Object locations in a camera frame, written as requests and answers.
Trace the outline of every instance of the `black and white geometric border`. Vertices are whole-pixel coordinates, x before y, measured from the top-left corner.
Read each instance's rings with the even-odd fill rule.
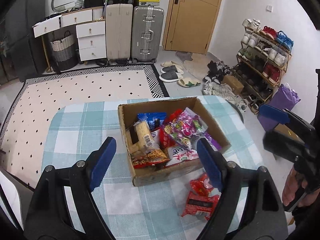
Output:
[[[4,137],[5,132],[7,131],[8,123],[9,123],[9,120],[10,120],[12,114],[13,114],[13,111],[15,110],[15,107],[17,106],[19,100],[21,99],[23,92],[27,89],[27,87],[29,85],[33,85],[33,84],[37,84],[37,83],[41,83],[41,82],[45,82],[45,81],[50,81],[50,80],[54,80],[54,79],[65,78],[65,77],[74,77],[74,76],[79,76],[79,75],[106,73],[106,72],[114,72],[114,71],[135,71],[135,70],[143,70],[144,71],[153,98],[169,97],[167,89],[165,88],[163,82],[159,79],[159,73],[153,64],[91,67],[91,68],[65,71],[65,72],[62,72],[61,74],[48,74],[48,75],[42,75],[42,76],[36,77],[36,78],[27,79],[24,82],[23,87],[20,90],[20,92],[18,93],[15,101],[11,105],[10,110],[4,120],[3,126],[1,128],[1,132],[0,132],[0,146],[2,145],[3,137]]]

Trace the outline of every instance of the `light switch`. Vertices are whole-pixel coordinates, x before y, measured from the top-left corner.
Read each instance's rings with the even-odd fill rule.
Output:
[[[272,12],[273,6],[272,5],[267,5],[267,11]]]

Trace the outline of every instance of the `white rug with black dots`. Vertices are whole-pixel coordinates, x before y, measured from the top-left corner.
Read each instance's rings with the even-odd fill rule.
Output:
[[[26,80],[0,132],[1,165],[35,187],[45,140],[61,108],[86,102],[167,97],[153,64],[95,67]]]

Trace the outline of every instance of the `light blue checkered tablecloth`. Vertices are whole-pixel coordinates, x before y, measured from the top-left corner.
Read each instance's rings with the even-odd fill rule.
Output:
[[[220,97],[198,97],[225,133],[231,148],[224,154],[241,167],[257,169],[263,165],[261,155],[238,113]],[[196,239],[205,225],[201,218],[180,217],[185,207],[191,179],[202,170],[183,177],[144,187],[133,187],[122,141],[117,108],[120,104],[154,101],[137,99],[119,102],[94,102],[70,105],[52,119],[42,161],[42,171],[51,164],[56,169],[71,167],[87,159],[103,141],[116,139],[117,151],[104,176],[103,183],[92,193],[106,224],[117,239]],[[83,231],[70,188],[66,196],[76,229]],[[230,231],[237,228],[247,190],[243,189]]]

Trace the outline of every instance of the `metal screw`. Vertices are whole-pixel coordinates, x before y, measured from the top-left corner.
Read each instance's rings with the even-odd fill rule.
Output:
[[[78,161],[78,162],[77,162],[77,166],[78,166],[79,168],[83,167],[84,165],[85,165],[85,161]]]
[[[52,171],[53,166],[52,165],[48,165],[44,168],[45,171]]]
[[[260,166],[259,169],[261,171],[263,171],[263,172],[267,172],[268,171],[267,167],[265,167],[265,166]]]
[[[230,167],[230,168],[235,168],[235,167],[237,166],[237,164],[236,164],[235,162],[233,162],[233,161],[227,162],[227,165],[228,165],[228,167]]]

